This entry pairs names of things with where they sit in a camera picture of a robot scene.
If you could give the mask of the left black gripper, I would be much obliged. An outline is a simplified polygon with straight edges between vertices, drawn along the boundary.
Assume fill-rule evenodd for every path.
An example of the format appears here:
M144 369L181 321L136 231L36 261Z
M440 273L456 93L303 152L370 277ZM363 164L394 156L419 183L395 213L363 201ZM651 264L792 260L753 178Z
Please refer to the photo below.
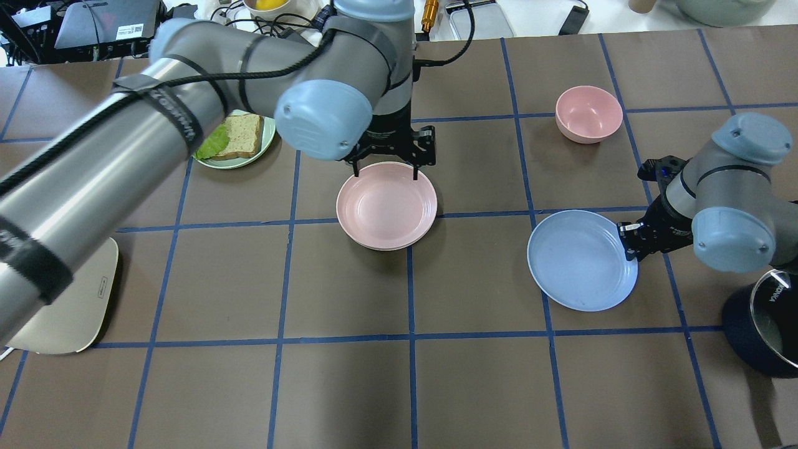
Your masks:
M360 164L370 155L399 157L413 168L413 181L419 168L436 165L436 130L427 125L414 130L408 115L374 115L367 130L343 162L353 164L353 176L359 177Z

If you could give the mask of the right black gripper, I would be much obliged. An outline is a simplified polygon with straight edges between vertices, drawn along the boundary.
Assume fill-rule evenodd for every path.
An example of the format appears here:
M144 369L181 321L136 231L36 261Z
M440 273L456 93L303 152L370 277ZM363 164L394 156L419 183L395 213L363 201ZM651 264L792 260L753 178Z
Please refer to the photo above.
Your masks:
M627 261L642 261L651 253L669 253L693 244L692 220L675 210L667 201L666 190L687 161L672 155L647 159L637 171L641 181L655 182L660 194L636 222L622 221L617 232Z

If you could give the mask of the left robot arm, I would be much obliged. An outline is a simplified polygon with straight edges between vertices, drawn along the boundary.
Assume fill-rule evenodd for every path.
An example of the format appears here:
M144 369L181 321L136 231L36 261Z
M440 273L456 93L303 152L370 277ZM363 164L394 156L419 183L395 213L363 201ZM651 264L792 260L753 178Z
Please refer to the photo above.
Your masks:
M72 283L120 223L235 110L322 161L425 165L410 130L415 6L335 1L317 46L172 19L150 65L2 179L2 343Z

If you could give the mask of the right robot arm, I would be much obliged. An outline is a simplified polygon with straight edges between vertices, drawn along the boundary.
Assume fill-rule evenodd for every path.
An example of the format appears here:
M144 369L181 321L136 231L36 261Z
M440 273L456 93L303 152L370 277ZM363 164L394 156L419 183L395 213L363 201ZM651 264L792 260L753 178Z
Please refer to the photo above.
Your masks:
M775 118L733 115L687 161L672 155L639 166L660 194L635 222L617 226L628 261L691 246L718 272L750 273L770 266L794 275L797 208L772 189L772 169L794 142Z

